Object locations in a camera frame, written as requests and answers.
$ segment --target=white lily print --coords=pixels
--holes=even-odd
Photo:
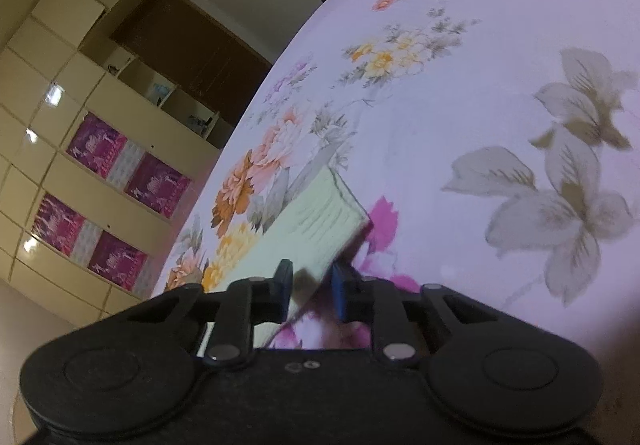
[[[629,149],[628,139],[613,125],[611,115],[622,110],[622,94],[636,88],[638,75],[613,71],[609,60],[595,51],[567,48],[560,55],[568,84],[547,84],[535,97],[569,132],[590,146],[605,142],[616,149]],[[531,143],[547,149],[553,136],[551,129]]]
[[[552,190],[537,190],[533,172],[505,148],[465,154],[452,165],[444,190],[476,196],[509,196],[489,223],[486,241],[498,255],[511,250],[549,250],[545,283],[568,305],[600,268],[600,241],[620,239],[634,224],[626,200],[600,191],[600,162],[564,126],[553,126],[545,154]]]

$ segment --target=open shelf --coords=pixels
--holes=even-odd
[[[170,114],[181,124],[187,126],[191,131],[195,132],[202,138],[207,138],[210,135],[213,127],[216,125],[220,117],[219,112],[210,110],[207,106],[198,102],[182,89],[176,89],[171,96],[164,101],[162,110]],[[211,120],[206,127],[203,126],[202,130],[197,131],[194,129],[194,118],[199,118],[205,122],[209,120],[209,118]]]
[[[134,54],[102,35],[89,38],[81,51],[114,77],[119,77],[137,59]]]
[[[219,118],[207,136],[207,142],[215,148],[224,149],[234,129],[224,118]]]
[[[176,89],[173,82],[140,59],[132,61],[118,78],[156,106],[162,106]]]

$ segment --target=dark brown cabinet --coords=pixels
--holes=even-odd
[[[145,0],[112,37],[233,125],[271,69],[188,0]]]

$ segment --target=yellow flower print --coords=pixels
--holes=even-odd
[[[254,232],[247,222],[230,227],[220,239],[216,258],[207,266],[202,279],[202,286],[208,293],[222,281],[222,279],[240,262],[249,250],[260,239],[260,234]]]
[[[408,50],[415,44],[414,36],[411,34],[402,34],[396,40],[396,50]]]
[[[383,77],[385,74],[392,72],[394,63],[393,55],[390,51],[379,51],[373,54],[373,57],[367,63],[364,70],[366,78]]]
[[[353,52],[353,54],[351,54],[351,60],[353,62],[356,62],[360,57],[368,53],[371,53],[372,51],[373,51],[373,45],[370,42],[367,42],[361,45],[356,51]]]
[[[396,59],[396,64],[398,64],[396,74],[402,75],[419,72],[424,63],[419,52],[406,51]]]

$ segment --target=bed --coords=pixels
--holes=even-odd
[[[369,213],[353,265],[438,282],[587,348],[590,421],[640,444],[640,0],[328,0],[210,175],[155,294],[208,291],[277,191],[327,164]],[[272,345],[367,345],[320,287]]]

